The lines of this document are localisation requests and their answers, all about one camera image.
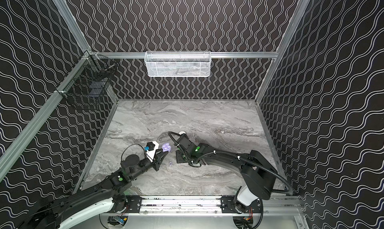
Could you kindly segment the purple earbud charging case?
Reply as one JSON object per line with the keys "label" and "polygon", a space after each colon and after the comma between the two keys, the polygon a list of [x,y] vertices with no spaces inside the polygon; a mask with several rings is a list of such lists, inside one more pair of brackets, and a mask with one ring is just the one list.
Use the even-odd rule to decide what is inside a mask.
{"label": "purple earbud charging case", "polygon": [[169,143],[165,143],[162,145],[162,151],[170,153],[172,151],[172,146]]}

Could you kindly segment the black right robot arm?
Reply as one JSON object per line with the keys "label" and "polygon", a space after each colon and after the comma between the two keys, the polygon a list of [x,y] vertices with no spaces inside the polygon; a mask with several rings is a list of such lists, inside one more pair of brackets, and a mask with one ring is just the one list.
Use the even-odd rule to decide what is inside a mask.
{"label": "black right robot arm", "polygon": [[216,149],[208,144],[195,145],[187,134],[168,132],[177,150],[177,162],[199,168],[217,166],[239,173],[245,185],[238,189],[232,207],[236,213],[249,212],[254,201],[269,200],[271,194],[293,195],[293,187],[258,151],[237,154]]}

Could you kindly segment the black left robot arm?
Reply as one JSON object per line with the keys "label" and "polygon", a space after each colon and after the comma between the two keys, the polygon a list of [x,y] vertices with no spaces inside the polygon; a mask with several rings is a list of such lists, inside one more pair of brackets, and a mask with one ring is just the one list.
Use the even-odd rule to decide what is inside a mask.
{"label": "black left robot arm", "polygon": [[129,155],[102,182],[62,199],[45,203],[27,216],[18,229],[67,229],[97,214],[127,210],[124,192],[149,169],[158,171],[168,152],[155,150],[153,159]]}

